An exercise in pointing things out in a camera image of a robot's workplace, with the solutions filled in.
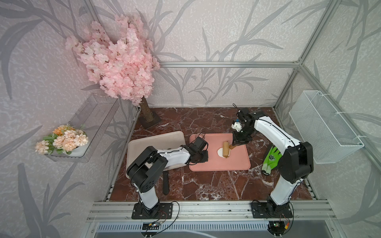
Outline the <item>white dough piece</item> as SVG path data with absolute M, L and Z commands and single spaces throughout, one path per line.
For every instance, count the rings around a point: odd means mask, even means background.
M 224 158 L 224 149 L 223 149 L 223 147 L 221 147 L 221 148 L 219 148 L 218 150 L 217 150 L 217 155 L 219 156 L 219 157 L 221 157 L 221 158 Z

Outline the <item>wooden dough roller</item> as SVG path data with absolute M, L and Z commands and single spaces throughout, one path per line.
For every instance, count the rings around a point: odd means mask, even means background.
M 224 141 L 222 146 L 222 157 L 228 158 L 230 156 L 231 150 L 233 150 L 235 147 L 237 147 L 237 145 L 230 144 L 228 141 Z

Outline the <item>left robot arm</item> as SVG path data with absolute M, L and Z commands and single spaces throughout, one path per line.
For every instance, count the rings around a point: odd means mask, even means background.
M 128 166 L 126 176 L 139 194 L 139 202 L 134 205 L 133 220 L 171 219 L 172 202 L 160 202 L 155 185 L 163 172 L 171 166 L 186 166 L 208 161 L 208 142 L 197 137 L 187 145 L 169 150 L 146 147 Z

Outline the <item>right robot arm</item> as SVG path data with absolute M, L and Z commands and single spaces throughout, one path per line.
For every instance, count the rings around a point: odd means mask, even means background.
M 253 201 L 251 211 L 254 218 L 292 218 L 290 199 L 296 188 L 314 170 L 313 147 L 290 136 L 263 111 L 250 112 L 247 108 L 238 109 L 237 119 L 232 123 L 233 149 L 246 145 L 256 133 L 264 135 L 280 154 L 277 168 L 280 173 L 274 190 L 265 202 Z

